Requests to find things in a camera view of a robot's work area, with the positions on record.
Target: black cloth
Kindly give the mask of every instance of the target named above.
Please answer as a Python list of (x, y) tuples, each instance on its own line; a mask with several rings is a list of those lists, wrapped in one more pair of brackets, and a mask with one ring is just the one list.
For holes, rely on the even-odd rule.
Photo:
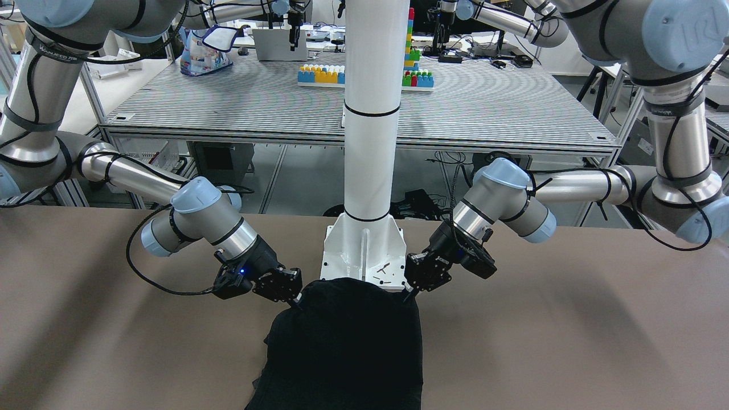
[(415, 298), (355, 279), (312, 282), (271, 325), (246, 410), (417, 410), (423, 343)]

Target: white cylindrical column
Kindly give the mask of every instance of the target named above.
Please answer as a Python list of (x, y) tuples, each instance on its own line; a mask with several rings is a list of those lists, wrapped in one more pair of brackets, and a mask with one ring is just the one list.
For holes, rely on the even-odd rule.
[(344, 207), (355, 219), (389, 213), (408, 7), (407, 0), (347, 3)]

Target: brown table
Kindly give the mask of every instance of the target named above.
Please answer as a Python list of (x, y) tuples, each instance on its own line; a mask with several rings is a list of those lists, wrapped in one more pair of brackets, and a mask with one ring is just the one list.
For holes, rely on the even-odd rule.
[[(284, 305), (167, 295), (123, 250), (144, 211), (0, 212), (0, 409), (242, 409)], [(280, 259), (315, 279), (318, 217), (252, 215)], [(402, 221), (412, 250), (435, 223)], [(640, 231), (559, 228), (531, 245), (503, 226), (499, 272), (460, 268), (418, 297), (424, 409), (729, 408), (729, 249), (680, 253)], [(210, 285), (211, 247), (139, 267)]]

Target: light blue joint cap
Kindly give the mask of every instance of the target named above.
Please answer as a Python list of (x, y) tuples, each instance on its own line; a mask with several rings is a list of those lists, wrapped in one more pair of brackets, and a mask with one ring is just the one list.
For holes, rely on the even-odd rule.
[(141, 230), (141, 244), (144, 245), (144, 249), (154, 256), (159, 258), (166, 258), (172, 255), (172, 252), (166, 250), (160, 242), (157, 241), (155, 235), (152, 232), (152, 223), (148, 223)]
[(497, 158), (491, 164), (484, 166), (476, 173), (474, 180), (481, 177), (518, 190), (526, 189), (531, 183), (529, 175), (506, 158)]
[(666, 70), (685, 73), (710, 64), (729, 34), (725, 0), (653, 0), (643, 17), (643, 44)]
[[(709, 218), (712, 224), (712, 239), (718, 238), (729, 229), (729, 197), (721, 198), (703, 208), (703, 213)], [(678, 231), (676, 236), (691, 242), (692, 244), (703, 244), (709, 237), (709, 227), (700, 212), (690, 217)]]
[(215, 204), (222, 196), (222, 192), (205, 177), (197, 177), (177, 191), (170, 203), (175, 211), (192, 214)]
[(10, 173), (0, 164), (0, 199), (11, 198), (21, 193)]
[(547, 219), (545, 219), (542, 226), (530, 235), (524, 236), (526, 241), (531, 242), (532, 244), (541, 244), (554, 235), (554, 232), (557, 230), (557, 218), (554, 216), (552, 211), (548, 210), (548, 212)]
[[(223, 185), (218, 187), (220, 190), (235, 190), (234, 187), (229, 187), (228, 185)], [(236, 211), (240, 212), (241, 209), (243, 209), (243, 199), (241, 198), (241, 194), (239, 193), (228, 193), (228, 198), (230, 199), (230, 204), (233, 205), (233, 208), (235, 208)]]
[(81, 20), (95, 0), (15, 0), (24, 16), (44, 27), (70, 26)]
[(289, 0), (276, 0), (270, 7), (277, 15), (285, 15), (289, 12)]
[(156, 42), (156, 41), (157, 41), (157, 40), (159, 40), (159, 39), (160, 39), (160, 37), (162, 37), (162, 35), (163, 35), (163, 34), (165, 33), (165, 32), (163, 31), (162, 33), (159, 33), (159, 34), (158, 34), (158, 35), (156, 35), (156, 36), (151, 36), (151, 37), (140, 37), (140, 36), (135, 36), (135, 35), (133, 35), (133, 34), (127, 34), (127, 33), (125, 33), (124, 31), (119, 31), (119, 30), (112, 30), (112, 31), (113, 31), (113, 32), (114, 32), (115, 34), (117, 34), (117, 35), (119, 35), (119, 36), (122, 36), (122, 37), (124, 37), (125, 39), (129, 39), (129, 40), (131, 40), (131, 41), (133, 41), (133, 42), (135, 42), (135, 43), (139, 43), (139, 44), (149, 44), (149, 43), (153, 43), (153, 42)]
[(456, 17), (461, 20), (468, 20), (473, 16), (473, 3), (471, 0), (458, 0), (456, 5)]
[(598, 66), (598, 67), (610, 67), (614, 66), (615, 64), (622, 64), (625, 63), (625, 60), (615, 60), (615, 61), (600, 61), (600, 60), (593, 60), (592, 58), (589, 58), (586, 55), (582, 55), (585, 60), (588, 61), (588, 63)]

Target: laptop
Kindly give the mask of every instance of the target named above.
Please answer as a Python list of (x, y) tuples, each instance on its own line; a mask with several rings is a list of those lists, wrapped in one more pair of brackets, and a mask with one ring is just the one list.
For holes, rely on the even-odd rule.
[(299, 36), (299, 46), (294, 51), (291, 51), (289, 31), (284, 29), (253, 30), (253, 43), (258, 61), (306, 61), (309, 56), (304, 30)]

